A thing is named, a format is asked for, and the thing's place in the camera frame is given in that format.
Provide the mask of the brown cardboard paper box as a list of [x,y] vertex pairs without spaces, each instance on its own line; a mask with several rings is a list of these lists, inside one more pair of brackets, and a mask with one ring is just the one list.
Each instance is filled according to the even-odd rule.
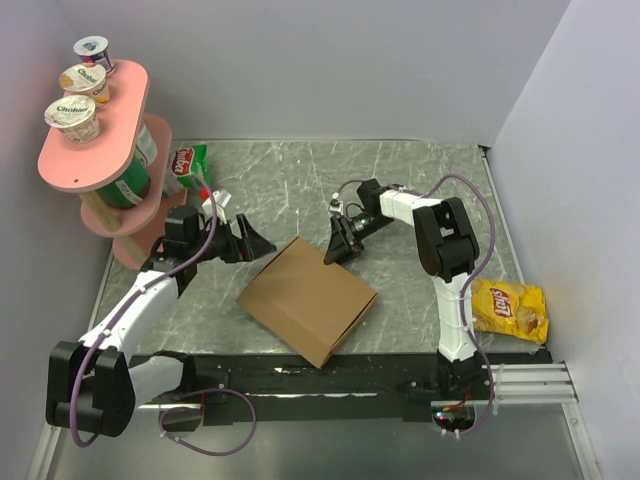
[[297,237],[249,282],[237,303],[316,368],[366,315],[377,292]]

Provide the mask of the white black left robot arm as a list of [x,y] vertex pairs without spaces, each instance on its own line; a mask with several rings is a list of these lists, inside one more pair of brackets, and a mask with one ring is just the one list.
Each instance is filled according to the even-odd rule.
[[158,351],[138,365],[135,347],[195,278],[198,265],[214,259],[252,262],[276,252],[246,216],[236,217],[240,233],[216,216],[192,206],[171,209],[164,234],[154,243],[134,284],[113,310],[76,342],[61,341],[48,361],[45,419],[75,435],[117,437],[134,410],[161,395],[191,399],[198,389],[193,357]]

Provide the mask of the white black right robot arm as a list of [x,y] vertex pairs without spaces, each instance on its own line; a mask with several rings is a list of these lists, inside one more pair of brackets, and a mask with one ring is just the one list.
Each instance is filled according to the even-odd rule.
[[364,239],[394,221],[413,228],[418,258],[430,276],[440,322],[437,386],[456,399],[479,376],[480,360],[473,344],[471,300],[463,293],[475,271],[479,245],[462,201],[430,199],[423,194],[375,179],[358,180],[361,212],[350,217],[338,191],[329,201],[331,235],[324,263],[345,264],[364,251]]

